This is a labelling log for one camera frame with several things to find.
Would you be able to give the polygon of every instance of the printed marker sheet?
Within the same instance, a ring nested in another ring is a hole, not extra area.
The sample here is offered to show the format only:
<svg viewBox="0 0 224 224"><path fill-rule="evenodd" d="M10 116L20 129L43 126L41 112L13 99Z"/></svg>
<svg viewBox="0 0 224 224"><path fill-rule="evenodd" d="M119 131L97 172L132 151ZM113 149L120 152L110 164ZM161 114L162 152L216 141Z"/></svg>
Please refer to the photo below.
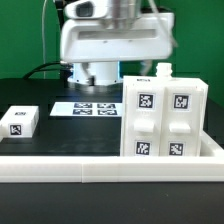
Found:
<svg viewBox="0 0 224 224"><path fill-rule="evenodd" d="M121 117L121 103L56 102L50 116Z"/></svg>

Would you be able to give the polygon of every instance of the white tray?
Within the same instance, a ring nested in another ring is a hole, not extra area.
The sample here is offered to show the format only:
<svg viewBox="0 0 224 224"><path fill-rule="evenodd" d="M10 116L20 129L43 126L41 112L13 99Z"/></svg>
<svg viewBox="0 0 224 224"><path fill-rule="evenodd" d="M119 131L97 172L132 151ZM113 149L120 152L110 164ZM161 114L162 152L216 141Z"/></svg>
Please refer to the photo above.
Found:
<svg viewBox="0 0 224 224"><path fill-rule="evenodd" d="M1 156L0 182L224 181L224 150L201 141L200 157Z"/></svg>

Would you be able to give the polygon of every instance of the black tabletop surface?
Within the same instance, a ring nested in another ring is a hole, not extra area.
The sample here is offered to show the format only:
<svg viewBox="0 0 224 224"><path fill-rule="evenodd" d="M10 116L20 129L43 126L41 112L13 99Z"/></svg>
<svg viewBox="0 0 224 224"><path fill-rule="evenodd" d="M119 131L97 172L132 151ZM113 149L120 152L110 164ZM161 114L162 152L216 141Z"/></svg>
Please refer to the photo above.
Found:
<svg viewBox="0 0 224 224"><path fill-rule="evenodd" d="M0 116L38 105L32 139L4 139L0 155L119 155L120 118L52 118L55 101L121 102L121 91L87 94L59 80L0 80ZM224 145L224 109L208 100L204 130ZM0 224L223 223L224 183L4 183Z"/></svg>

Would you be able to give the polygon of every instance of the green wall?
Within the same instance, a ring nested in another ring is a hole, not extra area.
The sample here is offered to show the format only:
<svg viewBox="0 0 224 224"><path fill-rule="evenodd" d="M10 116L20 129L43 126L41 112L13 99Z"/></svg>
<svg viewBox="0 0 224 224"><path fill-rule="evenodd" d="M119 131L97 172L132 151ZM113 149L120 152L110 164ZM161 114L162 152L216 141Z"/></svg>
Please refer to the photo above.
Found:
<svg viewBox="0 0 224 224"><path fill-rule="evenodd" d="M2 1L0 10L0 78L22 77L42 64L41 13L44 0ZM224 106L224 1L158 0L176 15L179 47L167 60L174 76L198 77L209 84L209 97ZM53 0L46 14L47 61L59 60L59 27ZM150 74L155 73L155 64ZM133 74L139 63L122 63ZM54 73L47 77L56 78Z"/></svg>

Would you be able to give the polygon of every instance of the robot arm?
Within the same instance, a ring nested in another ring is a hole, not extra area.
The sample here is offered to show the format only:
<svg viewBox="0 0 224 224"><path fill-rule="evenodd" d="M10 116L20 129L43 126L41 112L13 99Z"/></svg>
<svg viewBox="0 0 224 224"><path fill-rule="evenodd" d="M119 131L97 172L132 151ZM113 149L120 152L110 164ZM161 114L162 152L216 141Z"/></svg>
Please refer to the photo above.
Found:
<svg viewBox="0 0 224 224"><path fill-rule="evenodd" d="M61 59L69 63L165 59L172 43L153 13L140 12L140 0L80 0L64 11ZM171 12L160 13L169 33Z"/></svg>

